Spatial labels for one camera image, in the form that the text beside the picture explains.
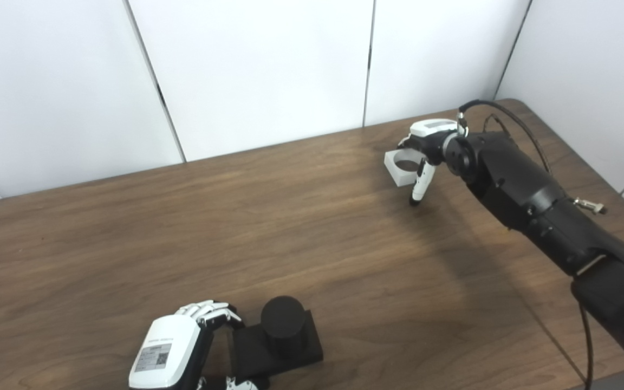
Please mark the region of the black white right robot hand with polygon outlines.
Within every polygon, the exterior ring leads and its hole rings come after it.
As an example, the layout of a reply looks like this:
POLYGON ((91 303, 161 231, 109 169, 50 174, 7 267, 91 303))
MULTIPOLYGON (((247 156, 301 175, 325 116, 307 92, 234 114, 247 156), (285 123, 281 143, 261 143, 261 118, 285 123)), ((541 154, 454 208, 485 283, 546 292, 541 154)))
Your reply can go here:
POLYGON ((458 136, 458 124, 448 119, 427 119, 413 123, 409 134, 397 144, 397 149, 409 149, 421 155, 417 178, 409 198, 411 206, 418 206, 424 199, 436 168, 444 162, 444 151, 449 141, 458 136))

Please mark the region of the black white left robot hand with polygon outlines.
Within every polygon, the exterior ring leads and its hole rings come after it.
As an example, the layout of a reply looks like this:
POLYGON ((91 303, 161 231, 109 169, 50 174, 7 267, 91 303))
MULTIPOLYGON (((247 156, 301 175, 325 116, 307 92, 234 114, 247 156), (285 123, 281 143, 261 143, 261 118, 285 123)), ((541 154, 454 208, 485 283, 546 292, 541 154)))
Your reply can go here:
POLYGON ((244 328, 235 306, 206 300, 153 321, 128 376, 129 389, 268 389, 267 378, 203 376, 215 331, 244 328))

